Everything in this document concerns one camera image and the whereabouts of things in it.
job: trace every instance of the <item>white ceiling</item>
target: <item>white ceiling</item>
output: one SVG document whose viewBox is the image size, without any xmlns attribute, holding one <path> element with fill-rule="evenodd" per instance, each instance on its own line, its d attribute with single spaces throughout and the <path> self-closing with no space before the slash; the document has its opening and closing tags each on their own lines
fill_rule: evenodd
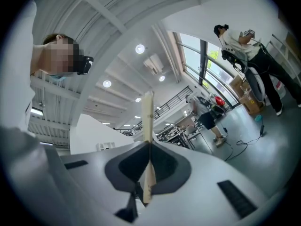
<svg viewBox="0 0 301 226">
<path fill-rule="evenodd" d="M 176 79 L 164 49 L 151 28 L 129 39 L 109 65 L 99 64 L 100 58 L 139 19 L 179 1 L 182 0 L 35 0 L 34 44 L 41 44 L 43 38 L 52 32 L 65 33 L 79 42 L 85 55 L 94 57 L 93 66 L 106 68 L 88 92 L 88 100 L 85 100 L 81 112 L 118 128 L 140 114 L 141 105 L 135 102 L 136 98 L 150 89 L 158 90 L 167 83 L 176 83 Z M 146 47 L 143 54 L 135 52 L 137 44 Z M 143 64 L 154 53 L 164 65 L 162 74 L 166 80 L 162 84 L 158 84 L 161 74 L 152 75 Z M 78 111 L 79 101 L 85 97 L 82 91 L 91 76 L 76 75 L 60 82 L 53 81 L 42 72 L 34 76 L 36 79 L 32 79 L 31 84 L 36 92 L 33 106 L 42 109 L 44 116 L 35 118 L 32 115 L 29 131 L 43 138 L 42 141 L 69 146 L 69 128 Z M 112 86 L 104 88 L 104 80 L 110 80 Z"/>
</svg>

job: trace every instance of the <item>metal railing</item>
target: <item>metal railing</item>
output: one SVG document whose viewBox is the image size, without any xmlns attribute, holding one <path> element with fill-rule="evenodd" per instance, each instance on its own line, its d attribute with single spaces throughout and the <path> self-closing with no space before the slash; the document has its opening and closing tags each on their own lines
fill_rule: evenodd
<svg viewBox="0 0 301 226">
<path fill-rule="evenodd" d="M 166 114 L 168 111 L 170 111 L 172 108 L 174 108 L 177 104 L 179 104 L 181 101 L 185 100 L 185 97 L 187 95 L 192 94 L 192 90 L 189 88 L 189 86 L 185 87 L 183 90 L 181 90 L 178 94 L 176 94 L 173 98 L 171 98 L 169 101 L 167 101 L 164 105 L 162 105 L 159 109 L 156 109 L 154 112 L 154 121 Z M 137 124 L 137 126 L 131 128 L 131 129 L 117 129 L 117 131 L 131 131 L 132 135 L 138 133 L 143 128 L 142 121 Z"/>
<path fill-rule="evenodd" d="M 131 129 L 115 129 L 115 131 L 120 132 L 123 135 L 126 135 L 128 137 L 131 137 L 133 135 L 132 130 Z"/>
</svg>

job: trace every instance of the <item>woman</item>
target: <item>woman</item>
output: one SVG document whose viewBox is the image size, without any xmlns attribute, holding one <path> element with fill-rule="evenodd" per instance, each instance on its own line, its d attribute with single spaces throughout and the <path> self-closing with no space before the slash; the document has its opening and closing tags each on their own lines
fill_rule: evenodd
<svg viewBox="0 0 301 226">
<path fill-rule="evenodd" d="M 0 57 L 0 126 L 22 131 L 27 131 L 35 95 L 30 88 L 30 75 L 42 70 L 53 79 L 62 79 L 80 71 L 86 59 L 79 45 L 64 34 L 48 35 L 43 45 L 34 45 L 36 11 L 31 0 L 7 35 Z"/>
</svg>

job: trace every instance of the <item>black pants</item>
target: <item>black pants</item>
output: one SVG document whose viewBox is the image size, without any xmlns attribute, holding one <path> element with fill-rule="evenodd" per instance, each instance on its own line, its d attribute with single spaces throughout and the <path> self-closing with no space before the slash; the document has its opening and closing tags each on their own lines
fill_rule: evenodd
<svg viewBox="0 0 301 226">
<path fill-rule="evenodd" d="M 301 103 L 300 86 L 292 80 L 292 78 L 289 76 L 289 74 L 284 70 L 284 68 L 280 64 L 278 64 L 269 55 L 266 55 L 262 49 L 260 49 L 258 54 L 249 62 L 250 63 L 248 63 L 248 66 L 254 67 L 257 70 L 257 72 L 260 74 L 260 77 L 265 87 L 265 93 L 267 94 L 271 102 L 271 105 L 276 112 L 281 110 L 282 103 L 279 94 L 274 89 L 269 74 L 279 79 L 285 85 L 285 87 L 288 89 L 288 91 L 291 93 L 292 97 L 297 101 L 297 103 L 298 104 Z"/>
</svg>

